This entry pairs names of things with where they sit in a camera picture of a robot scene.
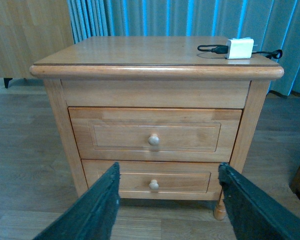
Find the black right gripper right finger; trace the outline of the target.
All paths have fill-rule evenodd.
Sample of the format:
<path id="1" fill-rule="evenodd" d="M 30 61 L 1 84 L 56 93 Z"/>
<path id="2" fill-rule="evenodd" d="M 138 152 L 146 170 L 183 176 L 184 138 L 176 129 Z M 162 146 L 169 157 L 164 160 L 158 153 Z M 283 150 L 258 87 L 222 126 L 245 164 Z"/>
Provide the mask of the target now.
<path id="1" fill-rule="evenodd" d="M 218 179 L 238 240 L 300 240 L 300 218 L 229 164 L 219 165 Z"/>

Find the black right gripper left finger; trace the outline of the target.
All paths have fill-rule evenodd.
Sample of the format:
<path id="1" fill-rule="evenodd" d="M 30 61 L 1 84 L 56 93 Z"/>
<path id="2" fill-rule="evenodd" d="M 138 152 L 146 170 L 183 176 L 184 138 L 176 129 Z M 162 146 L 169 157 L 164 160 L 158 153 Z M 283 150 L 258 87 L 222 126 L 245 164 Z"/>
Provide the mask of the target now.
<path id="1" fill-rule="evenodd" d="M 35 240 L 109 240 L 120 206 L 120 165 L 114 163 Z"/>

